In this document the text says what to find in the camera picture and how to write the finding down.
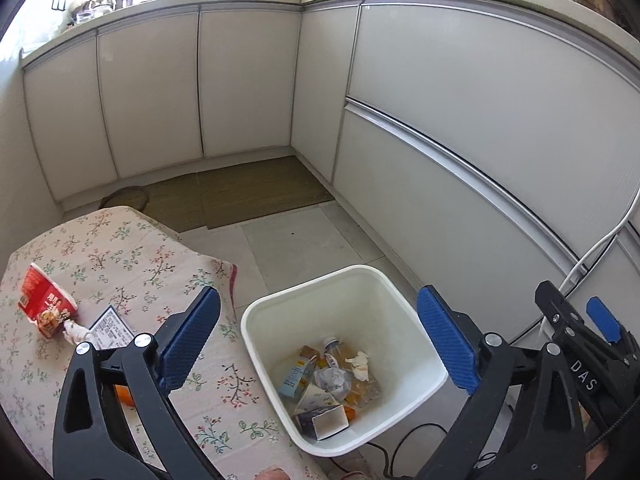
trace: bottle cap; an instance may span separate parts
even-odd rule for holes
[[[337,343],[338,338],[335,335],[328,335],[322,339],[322,346],[327,348],[331,343]]]

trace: floral tablecloth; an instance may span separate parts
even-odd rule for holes
[[[293,445],[266,397],[240,338],[233,308],[236,266],[184,247],[179,236],[129,207],[71,220],[15,251],[0,284],[0,403],[21,439],[52,472],[58,397],[74,348],[47,340],[17,307],[36,262],[74,297],[78,322],[90,326],[110,305],[134,334],[155,332],[187,308],[204,285],[222,300],[220,321],[186,384],[170,399],[193,438],[229,480],[284,469],[292,480],[325,479]],[[125,414],[145,460],[162,467],[132,408]]]

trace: paper label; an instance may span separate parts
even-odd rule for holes
[[[329,367],[331,367],[331,368],[340,368],[340,366],[338,365],[337,359],[334,356],[332,356],[331,354],[329,354],[329,352],[326,352],[324,354],[324,358],[326,359],[326,362],[329,365]]]
[[[89,330],[94,334],[101,350],[126,346],[133,339],[133,332],[124,324],[111,305]]]

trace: red packaging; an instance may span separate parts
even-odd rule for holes
[[[53,337],[65,319],[75,317],[78,312],[74,299],[36,264],[31,264],[27,270],[18,306],[48,339]]]

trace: trash bin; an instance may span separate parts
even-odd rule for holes
[[[254,301],[241,321],[244,342],[280,421],[293,442],[316,456],[345,454],[406,417],[447,378],[418,315],[382,272],[351,266]],[[277,389],[308,345],[320,351],[335,335],[369,355],[382,395],[340,433],[303,436]]]

